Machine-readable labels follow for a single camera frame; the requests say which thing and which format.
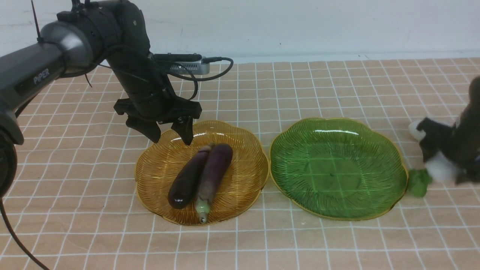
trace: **green glass plate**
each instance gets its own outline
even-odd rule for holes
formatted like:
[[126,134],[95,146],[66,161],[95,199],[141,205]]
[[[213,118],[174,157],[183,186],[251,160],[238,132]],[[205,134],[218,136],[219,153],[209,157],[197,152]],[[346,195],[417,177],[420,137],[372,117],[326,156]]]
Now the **green glass plate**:
[[407,189],[408,171],[396,146],[352,119],[301,120],[275,138],[270,159],[278,189],[324,218],[379,217]]

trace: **black cable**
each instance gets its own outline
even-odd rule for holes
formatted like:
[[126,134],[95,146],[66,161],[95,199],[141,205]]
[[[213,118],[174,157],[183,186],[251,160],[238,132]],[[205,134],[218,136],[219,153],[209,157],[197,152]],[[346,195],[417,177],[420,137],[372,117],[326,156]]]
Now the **black cable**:
[[33,262],[35,262],[41,269],[43,270],[50,270],[48,269],[47,266],[45,266],[41,261],[39,261],[35,256],[33,256],[30,251],[22,244],[20,239],[18,239],[17,234],[13,231],[12,225],[10,224],[10,221],[8,220],[7,213],[5,211],[5,206],[3,205],[3,199],[0,199],[0,211],[1,211],[1,216],[3,217],[3,221],[5,222],[5,226],[7,226],[7,230],[10,232],[10,235],[14,239],[14,241],[17,243],[17,245],[27,254],[27,256],[32,259]]

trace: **glass plate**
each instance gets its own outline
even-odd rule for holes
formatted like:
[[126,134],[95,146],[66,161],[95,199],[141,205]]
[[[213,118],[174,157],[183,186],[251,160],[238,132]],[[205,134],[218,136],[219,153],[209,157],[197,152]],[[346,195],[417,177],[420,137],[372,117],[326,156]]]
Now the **glass plate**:
[[396,146],[351,119],[301,120],[275,138],[270,158],[280,191],[325,218],[379,217],[407,188],[408,171]]
[[[193,142],[186,146],[173,130],[164,132],[136,164],[135,180],[141,203],[164,219],[184,226],[206,226],[232,219],[248,210],[258,199],[268,179],[268,158],[257,137],[244,129],[220,121],[193,124]],[[168,203],[168,191],[185,164],[202,146],[227,143],[233,149],[227,170],[211,207],[207,224],[200,224],[195,199],[184,209]]]

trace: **purple eggplant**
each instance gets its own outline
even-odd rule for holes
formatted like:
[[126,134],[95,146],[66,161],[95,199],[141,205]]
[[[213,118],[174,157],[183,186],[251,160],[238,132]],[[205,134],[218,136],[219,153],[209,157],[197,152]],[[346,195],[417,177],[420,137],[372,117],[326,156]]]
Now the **purple eggplant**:
[[207,222],[210,207],[215,199],[220,183],[233,158],[233,149],[228,144],[217,144],[210,151],[198,188],[195,210],[201,224]]
[[168,191],[168,203],[173,208],[185,208],[195,197],[202,171],[214,146],[215,143],[210,143],[201,147],[173,181]]

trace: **white wall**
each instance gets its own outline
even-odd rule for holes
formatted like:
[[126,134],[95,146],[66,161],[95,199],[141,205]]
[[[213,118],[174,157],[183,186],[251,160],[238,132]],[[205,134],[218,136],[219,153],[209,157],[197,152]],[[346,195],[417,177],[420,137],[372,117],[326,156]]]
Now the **white wall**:
[[[479,0],[132,0],[152,51],[238,57],[480,51]],[[40,25],[70,0],[35,0]],[[0,55],[35,43],[30,0],[0,1]]]

